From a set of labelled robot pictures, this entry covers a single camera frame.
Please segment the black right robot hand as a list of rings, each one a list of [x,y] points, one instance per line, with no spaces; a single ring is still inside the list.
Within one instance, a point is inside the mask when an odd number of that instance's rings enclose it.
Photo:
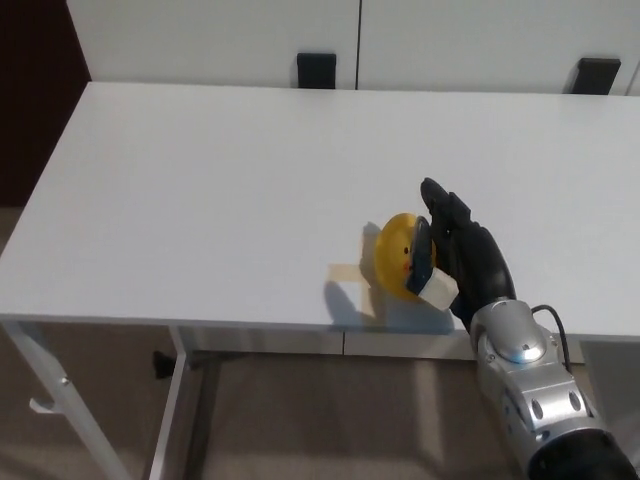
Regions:
[[[506,260],[488,229],[471,219],[470,208],[453,192],[426,178],[420,186],[431,216],[412,228],[405,288],[424,297],[427,283],[452,279],[458,294],[447,307],[469,331],[473,315],[498,300],[514,300]]]

